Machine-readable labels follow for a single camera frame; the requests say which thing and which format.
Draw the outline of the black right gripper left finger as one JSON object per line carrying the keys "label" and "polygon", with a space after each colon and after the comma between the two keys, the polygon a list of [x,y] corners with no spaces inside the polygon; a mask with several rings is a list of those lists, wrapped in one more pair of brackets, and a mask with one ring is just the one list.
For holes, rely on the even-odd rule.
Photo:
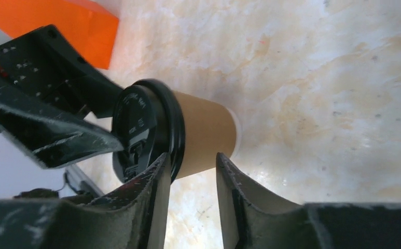
{"label": "black right gripper left finger", "polygon": [[163,248],[170,157],[86,204],[67,199],[0,200],[0,248]]}

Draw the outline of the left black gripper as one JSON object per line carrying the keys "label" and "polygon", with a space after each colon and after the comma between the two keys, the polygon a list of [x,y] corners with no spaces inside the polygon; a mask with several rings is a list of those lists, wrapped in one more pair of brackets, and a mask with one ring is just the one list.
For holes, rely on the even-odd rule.
{"label": "left black gripper", "polygon": [[0,77],[0,133],[40,167],[62,168],[123,149],[107,130],[76,117],[112,116],[122,87],[55,25],[0,45]]}

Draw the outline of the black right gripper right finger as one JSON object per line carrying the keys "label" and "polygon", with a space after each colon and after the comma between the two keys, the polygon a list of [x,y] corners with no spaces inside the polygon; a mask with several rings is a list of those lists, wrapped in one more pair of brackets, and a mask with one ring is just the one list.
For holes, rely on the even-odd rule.
{"label": "black right gripper right finger", "polygon": [[297,204],[216,156],[224,248],[401,248],[401,203]]}

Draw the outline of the black plastic cup lid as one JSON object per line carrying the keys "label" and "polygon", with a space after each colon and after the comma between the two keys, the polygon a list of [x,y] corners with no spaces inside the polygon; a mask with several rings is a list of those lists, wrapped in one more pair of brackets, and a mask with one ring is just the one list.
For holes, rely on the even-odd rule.
{"label": "black plastic cup lid", "polygon": [[113,169],[125,183],[145,171],[162,153],[170,156],[171,180],[182,166],[186,132],[175,93],[157,79],[141,79],[120,94],[112,134],[123,150],[113,153]]}

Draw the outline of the brown paper coffee cup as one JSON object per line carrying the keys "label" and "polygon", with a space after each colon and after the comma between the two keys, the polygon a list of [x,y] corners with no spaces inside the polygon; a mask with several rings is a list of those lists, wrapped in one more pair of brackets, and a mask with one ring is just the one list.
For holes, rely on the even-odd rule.
{"label": "brown paper coffee cup", "polygon": [[233,111],[213,101],[173,93],[185,125],[185,150],[176,179],[214,168],[217,153],[227,157],[238,153],[242,130]]}

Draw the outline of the orange paper bag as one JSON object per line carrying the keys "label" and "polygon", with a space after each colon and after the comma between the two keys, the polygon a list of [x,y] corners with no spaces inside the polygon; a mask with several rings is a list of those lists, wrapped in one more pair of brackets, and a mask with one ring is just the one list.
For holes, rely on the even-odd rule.
{"label": "orange paper bag", "polygon": [[0,30],[17,38],[53,24],[85,60],[107,69],[119,19],[96,1],[0,1]]}

